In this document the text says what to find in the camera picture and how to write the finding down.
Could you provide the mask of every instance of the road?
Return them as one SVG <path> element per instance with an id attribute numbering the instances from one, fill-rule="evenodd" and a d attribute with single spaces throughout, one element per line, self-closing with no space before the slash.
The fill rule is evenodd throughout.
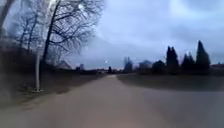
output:
<path id="1" fill-rule="evenodd" d="M 223 92 L 127 86 L 107 76 L 0 111 L 1 128 L 223 128 Z"/>

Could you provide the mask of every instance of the bare tree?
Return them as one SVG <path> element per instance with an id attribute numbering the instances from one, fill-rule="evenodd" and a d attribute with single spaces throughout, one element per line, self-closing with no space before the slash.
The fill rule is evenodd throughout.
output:
<path id="1" fill-rule="evenodd" d="M 50 46 L 79 51 L 91 37 L 101 9 L 102 0 L 57 0 L 48 27 L 43 62 L 46 63 Z"/>
<path id="2" fill-rule="evenodd" d="M 6 19 L 8 12 L 9 12 L 9 9 L 12 6 L 14 1 L 15 0 L 7 0 L 5 5 L 3 6 L 2 12 L 0 14 L 0 36 L 1 36 L 1 30 L 2 30 L 3 23 Z"/>
<path id="3" fill-rule="evenodd" d="M 11 27 L 14 27 L 14 30 L 15 27 L 17 27 L 17 32 L 15 33 L 12 29 L 14 35 L 11 35 L 13 35 L 20 43 L 20 50 L 23 45 L 26 44 L 27 51 L 29 52 L 31 46 L 34 47 L 38 42 L 42 41 L 41 28 L 44 24 L 44 10 L 46 8 L 46 3 L 44 0 L 33 0 L 32 3 L 29 3 L 27 0 L 25 2 L 25 12 L 21 10 L 22 13 L 16 14 L 19 15 L 19 18 L 15 23 L 11 24 Z"/>

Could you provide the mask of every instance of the tree trunk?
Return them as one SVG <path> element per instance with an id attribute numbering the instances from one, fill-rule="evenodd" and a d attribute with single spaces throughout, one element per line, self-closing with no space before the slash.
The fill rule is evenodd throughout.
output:
<path id="1" fill-rule="evenodd" d="M 49 26 L 49 29 L 48 29 L 48 32 L 47 32 L 47 39 L 45 41 L 44 54 L 43 54 L 43 64 L 46 64 L 48 49 L 49 49 L 50 39 L 51 39 L 51 34 L 52 34 L 52 28 L 53 28 L 53 25 L 54 25 L 54 20 L 55 20 L 55 16 L 56 16 L 59 5 L 60 5 L 60 1 L 57 3 L 57 5 L 54 9 L 54 13 L 53 13 L 53 16 L 51 18 L 50 26 Z"/>
<path id="2" fill-rule="evenodd" d="M 3 7 L 2 13 L 0 14 L 0 36 L 2 33 L 2 27 L 3 27 L 3 23 L 5 21 L 5 18 L 9 12 L 10 7 L 12 6 L 12 3 L 14 2 L 14 0 L 7 0 L 5 6 Z"/>

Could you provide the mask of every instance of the distant house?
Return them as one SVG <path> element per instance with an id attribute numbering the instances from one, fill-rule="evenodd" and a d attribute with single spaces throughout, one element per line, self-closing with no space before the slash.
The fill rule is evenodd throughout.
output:
<path id="1" fill-rule="evenodd" d="M 61 61 L 58 66 L 58 68 L 63 68 L 63 69 L 72 69 L 72 67 L 66 62 L 66 61 Z"/>

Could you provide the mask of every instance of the field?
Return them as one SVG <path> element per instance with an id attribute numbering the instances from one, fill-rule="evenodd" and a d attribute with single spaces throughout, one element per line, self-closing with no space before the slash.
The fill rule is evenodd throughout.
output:
<path id="1" fill-rule="evenodd" d="M 223 76 L 121 75 L 126 85 L 174 91 L 224 91 Z"/>

